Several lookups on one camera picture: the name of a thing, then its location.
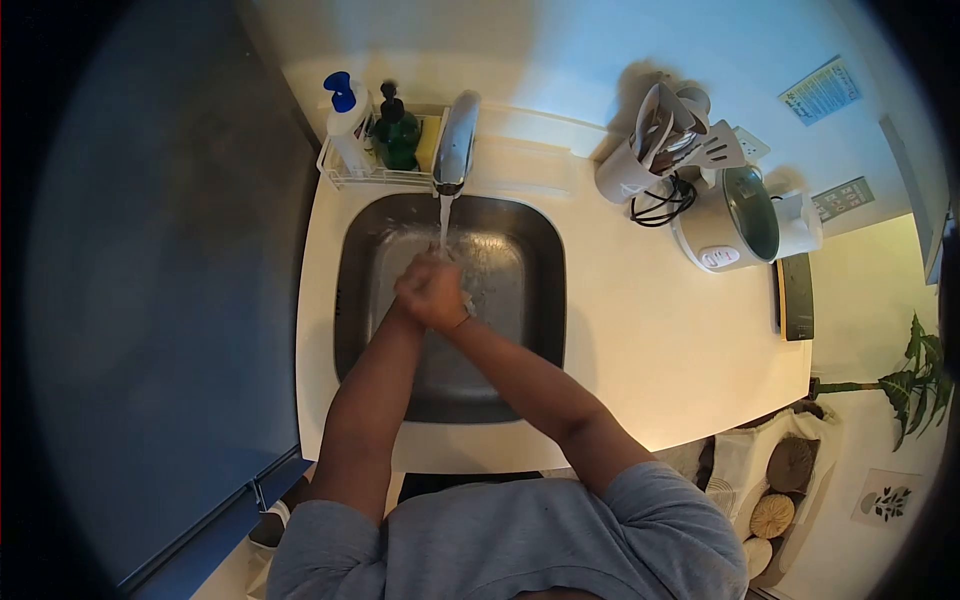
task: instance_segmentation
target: black cable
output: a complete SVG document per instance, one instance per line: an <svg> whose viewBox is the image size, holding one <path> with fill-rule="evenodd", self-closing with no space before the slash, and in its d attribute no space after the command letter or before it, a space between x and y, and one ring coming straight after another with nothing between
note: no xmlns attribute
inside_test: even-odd
<svg viewBox="0 0 960 600"><path fill-rule="evenodd" d="M663 196L658 196L657 194L652 194L644 190L644 194L659 200L660 203L649 208L644 208L643 210L636 210L636 196L630 199L630 220L646 228L658 228L662 227L674 219L677 218L677 215L684 212L691 206L693 202L697 199L697 190L693 187L693 184L689 181L684 181L677 177L676 174L670 175L670 183L673 184L673 189L670 191L670 194L664 198ZM673 210L669 210L662 214L643 216L649 214L655 210L663 208L668 204L676 204L677 206Z"/></svg>

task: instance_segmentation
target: soap dispenser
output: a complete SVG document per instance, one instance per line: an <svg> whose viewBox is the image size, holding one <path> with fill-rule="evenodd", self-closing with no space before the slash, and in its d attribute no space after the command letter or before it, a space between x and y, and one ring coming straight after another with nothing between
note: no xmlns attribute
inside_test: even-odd
<svg viewBox="0 0 960 600"><path fill-rule="evenodd" d="M365 178L373 171L373 102L360 80L337 71L324 80L333 92L333 110L326 117L326 134L350 174Z"/></svg>
<svg viewBox="0 0 960 600"><path fill-rule="evenodd" d="M383 92L384 101L380 105L380 119L373 126L373 146L376 153L383 160L383 166L388 169L416 171L420 122L417 117L407 112L403 101L396 97L396 83L385 81L380 86L380 91Z"/></svg>

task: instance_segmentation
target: white bottle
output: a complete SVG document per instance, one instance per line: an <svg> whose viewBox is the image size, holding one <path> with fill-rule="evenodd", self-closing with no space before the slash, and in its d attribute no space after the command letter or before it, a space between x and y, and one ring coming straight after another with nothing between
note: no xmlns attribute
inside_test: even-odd
<svg viewBox="0 0 960 600"><path fill-rule="evenodd" d="M376 164L373 157L373 98L360 80L346 71L337 71L324 81L333 92L333 110L326 117L326 134L333 142L350 174L369 176Z"/></svg>

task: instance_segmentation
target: hand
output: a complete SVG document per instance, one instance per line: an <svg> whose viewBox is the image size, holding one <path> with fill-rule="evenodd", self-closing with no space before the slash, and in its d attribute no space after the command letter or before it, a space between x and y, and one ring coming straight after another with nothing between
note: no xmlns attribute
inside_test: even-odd
<svg viewBox="0 0 960 600"><path fill-rule="evenodd" d="M410 315L440 333L449 333L467 320L460 290L460 267L437 256L431 245L414 256L394 284L396 300Z"/></svg>

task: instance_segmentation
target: running water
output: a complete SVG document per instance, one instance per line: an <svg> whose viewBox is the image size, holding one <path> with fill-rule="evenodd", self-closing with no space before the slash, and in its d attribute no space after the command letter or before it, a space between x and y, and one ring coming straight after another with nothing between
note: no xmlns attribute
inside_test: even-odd
<svg viewBox="0 0 960 600"><path fill-rule="evenodd" d="M450 205L453 204L453 198L449 196L440 197L440 249L446 253L446 231L450 223Z"/></svg>

